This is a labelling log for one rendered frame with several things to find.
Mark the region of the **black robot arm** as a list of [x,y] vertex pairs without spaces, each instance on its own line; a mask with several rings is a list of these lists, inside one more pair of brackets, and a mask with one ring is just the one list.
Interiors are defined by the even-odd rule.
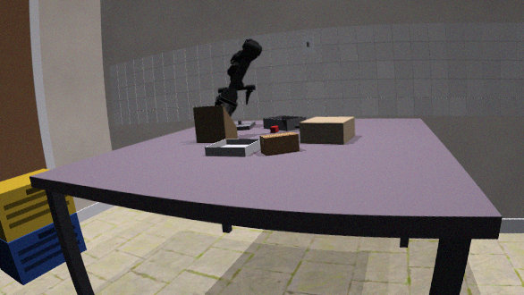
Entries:
[[242,48],[245,49],[242,49],[238,54],[233,55],[231,59],[232,66],[228,73],[230,74],[229,76],[233,76],[233,78],[229,87],[223,91],[221,95],[216,97],[215,101],[215,105],[224,106],[230,117],[238,105],[236,102],[238,99],[237,90],[239,89],[240,84],[244,87],[244,84],[243,82],[241,83],[241,81],[248,70],[251,61],[260,56],[262,52],[262,46],[253,39],[246,39]]

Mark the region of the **white square tray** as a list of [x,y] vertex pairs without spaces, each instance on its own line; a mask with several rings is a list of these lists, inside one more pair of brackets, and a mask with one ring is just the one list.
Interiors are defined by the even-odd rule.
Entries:
[[260,149],[260,139],[224,139],[207,146],[207,156],[248,156]]

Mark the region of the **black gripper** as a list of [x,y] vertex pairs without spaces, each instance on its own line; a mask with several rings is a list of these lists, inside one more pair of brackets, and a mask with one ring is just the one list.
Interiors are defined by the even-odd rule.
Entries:
[[[230,76],[230,77],[231,77],[230,80],[232,81],[233,76]],[[253,92],[253,90],[256,90],[256,87],[255,87],[255,85],[246,85],[246,87],[243,87],[242,84],[241,84],[239,86],[239,88],[241,88],[241,89],[238,89],[238,90],[247,90],[246,91],[246,105],[247,105],[248,102],[249,102],[248,95],[250,95],[250,93]],[[218,93],[222,93],[222,91],[224,91],[225,89],[227,89],[227,88],[219,88],[218,89]]]

